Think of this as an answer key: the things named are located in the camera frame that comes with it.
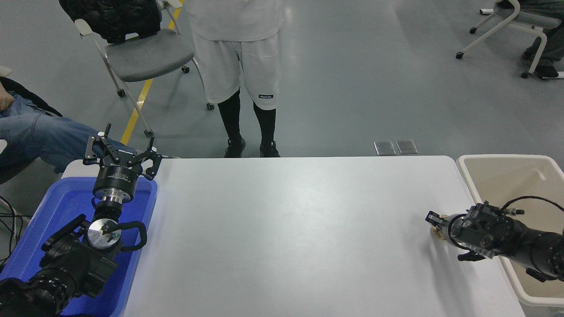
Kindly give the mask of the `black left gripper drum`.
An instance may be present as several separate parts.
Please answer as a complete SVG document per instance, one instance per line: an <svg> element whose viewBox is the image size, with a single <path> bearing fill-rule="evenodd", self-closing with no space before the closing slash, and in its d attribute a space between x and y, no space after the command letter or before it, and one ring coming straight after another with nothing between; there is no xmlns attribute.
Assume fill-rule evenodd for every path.
<svg viewBox="0 0 564 317"><path fill-rule="evenodd" d="M93 186L93 195L99 199L117 197L132 199L137 188L139 173L119 165L101 165Z"/></svg>

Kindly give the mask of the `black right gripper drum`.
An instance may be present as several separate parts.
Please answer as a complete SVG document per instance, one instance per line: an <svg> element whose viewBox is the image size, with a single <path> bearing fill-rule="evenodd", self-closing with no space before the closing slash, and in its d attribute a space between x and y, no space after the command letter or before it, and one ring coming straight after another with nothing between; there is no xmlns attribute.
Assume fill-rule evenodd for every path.
<svg viewBox="0 0 564 317"><path fill-rule="evenodd" d="M447 243L454 247L458 247L458 244L455 240L452 239L451 231L457 219L459 219L458 215L448 215L447 217L442 219L442 236Z"/></svg>

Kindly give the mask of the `person's hand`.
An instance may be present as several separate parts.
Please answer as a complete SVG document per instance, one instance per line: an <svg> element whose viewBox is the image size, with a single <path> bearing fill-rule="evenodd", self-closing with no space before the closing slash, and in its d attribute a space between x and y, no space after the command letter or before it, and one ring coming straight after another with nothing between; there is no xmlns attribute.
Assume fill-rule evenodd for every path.
<svg viewBox="0 0 564 317"><path fill-rule="evenodd" d="M10 108L15 98L10 94L2 84L0 84L0 111Z"/></svg>

